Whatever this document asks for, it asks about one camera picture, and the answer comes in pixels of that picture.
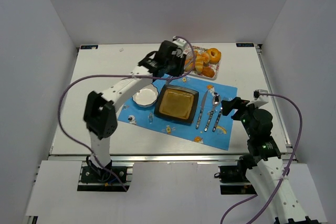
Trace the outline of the long striped croissant bread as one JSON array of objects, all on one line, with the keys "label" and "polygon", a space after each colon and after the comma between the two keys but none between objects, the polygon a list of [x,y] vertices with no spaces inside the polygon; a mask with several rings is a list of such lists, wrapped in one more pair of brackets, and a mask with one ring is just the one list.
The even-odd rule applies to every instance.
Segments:
[{"label": "long striped croissant bread", "polygon": [[194,68],[197,74],[202,73],[203,67],[204,67],[204,60],[201,54],[199,54],[197,51],[194,51],[196,55],[196,60],[194,64]]}]

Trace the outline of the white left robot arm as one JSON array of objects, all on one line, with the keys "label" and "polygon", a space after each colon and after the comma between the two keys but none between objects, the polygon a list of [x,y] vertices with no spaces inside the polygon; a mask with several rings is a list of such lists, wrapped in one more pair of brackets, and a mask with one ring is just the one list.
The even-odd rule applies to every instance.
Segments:
[{"label": "white left robot arm", "polygon": [[83,120],[90,132],[91,148],[88,164],[98,174],[103,168],[111,166],[110,136],[117,129],[116,112],[124,103],[142,88],[150,85],[155,78],[165,74],[179,77],[184,73],[187,47],[186,40],[174,38],[165,40],[157,51],[148,53],[131,71],[130,78],[124,77],[114,86],[96,93],[90,92],[87,97]]}]

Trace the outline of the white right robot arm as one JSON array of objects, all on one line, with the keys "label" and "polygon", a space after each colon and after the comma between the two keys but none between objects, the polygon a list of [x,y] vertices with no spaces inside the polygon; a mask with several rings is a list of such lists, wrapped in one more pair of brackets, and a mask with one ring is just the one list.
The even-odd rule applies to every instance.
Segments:
[{"label": "white right robot arm", "polygon": [[222,115],[227,116],[235,111],[231,118],[242,123],[248,135],[249,151],[239,158],[231,174],[222,176],[222,180],[248,180],[256,197],[263,201],[263,207],[249,223],[256,221],[264,212],[271,223],[318,223],[304,211],[291,188],[288,180],[291,161],[286,165],[283,163],[281,152],[271,136],[272,115],[261,108],[268,102],[268,96],[267,93],[256,91],[253,101],[239,97],[222,101]]}]

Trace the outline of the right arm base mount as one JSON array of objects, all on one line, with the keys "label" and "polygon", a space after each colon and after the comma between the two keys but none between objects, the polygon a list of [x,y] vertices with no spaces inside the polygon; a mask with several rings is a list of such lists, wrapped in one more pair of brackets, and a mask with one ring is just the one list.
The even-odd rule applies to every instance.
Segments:
[{"label": "right arm base mount", "polygon": [[256,195],[251,182],[246,178],[248,169],[256,166],[254,158],[248,154],[241,156],[236,165],[224,165],[218,168],[214,178],[220,181],[221,195]]}]

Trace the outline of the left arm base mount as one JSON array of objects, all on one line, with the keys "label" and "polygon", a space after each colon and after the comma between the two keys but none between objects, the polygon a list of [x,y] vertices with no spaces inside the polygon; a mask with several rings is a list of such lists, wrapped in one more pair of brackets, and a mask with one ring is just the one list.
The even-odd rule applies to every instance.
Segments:
[{"label": "left arm base mount", "polygon": [[77,191],[126,192],[129,189],[128,167],[108,164],[107,169],[111,170],[115,175],[104,169],[101,172],[100,169],[100,167],[92,168],[90,166],[90,156],[87,156],[85,163],[82,163]]}]

